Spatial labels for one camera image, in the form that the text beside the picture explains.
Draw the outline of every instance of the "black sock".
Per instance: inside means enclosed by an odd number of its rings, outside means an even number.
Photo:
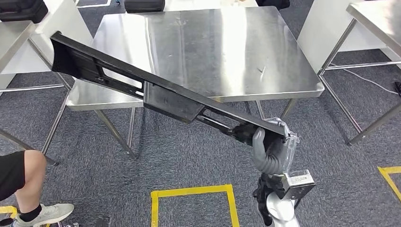
[[[35,210],[33,210],[29,213],[20,214],[19,218],[21,220],[23,220],[24,222],[29,222],[29,221],[32,221],[33,219],[35,219],[41,211],[42,211],[42,206],[39,204],[39,206],[37,208],[35,208]]]

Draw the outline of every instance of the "black shorts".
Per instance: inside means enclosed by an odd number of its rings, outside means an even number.
[[[0,201],[25,185],[24,152],[0,156]]]

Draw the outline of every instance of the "table top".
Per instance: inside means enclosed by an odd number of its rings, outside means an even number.
[[[351,3],[347,12],[401,56],[401,1],[377,0]]]
[[[0,22],[0,72],[34,31],[31,21]]]
[[[223,7],[257,7],[256,0],[166,0],[164,11],[220,9]]]
[[[105,15],[93,47],[220,102],[324,91],[275,7]],[[141,100],[77,80],[67,105],[108,109],[141,106]]]

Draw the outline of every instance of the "cable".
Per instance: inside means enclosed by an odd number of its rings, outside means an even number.
[[[346,71],[346,72],[351,73],[351,74],[354,75],[354,76],[357,76],[357,77],[361,78],[361,79],[364,80],[364,81],[370,82],[370,83],[372,83],[372,84],[378,86],[379,88],[381,88],[381,89],[383,89],[383,90],[385,90],[385,91],[387,91],[387,92],[389,92],[389,93],[398,95],[397,92],[395,92],[395,91],[390,91],[390,90],[386,89],[385,87],[381,86],[380,84],[378,84],[378,83],[376,83],[376,82],[374,82],[374,81],[371,81],[371,80],[369,80],[369,79],[363,78],[362,76],[360,76],[360,75],[358,75],[358,74],[356,74],[356,73],[354,73],[354,72],[351,72],[351,71],[349,71],[349,70],[346,70],[346,69],[343,69],[343,70]]]

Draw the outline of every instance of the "person's leg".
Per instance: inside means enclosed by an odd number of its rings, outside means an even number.
[[[12,194],[17,197],[21,214],[12,227],[39,227],[65,219],[74,210],[72,204],[39,204],[46,159],[35,150],[0,156],[0,201]]]
[[[46,158],[37,150],[24,153],[25,185],[15,192],[21,213],[29,213],[39,207],[42,184],[46,169]]]

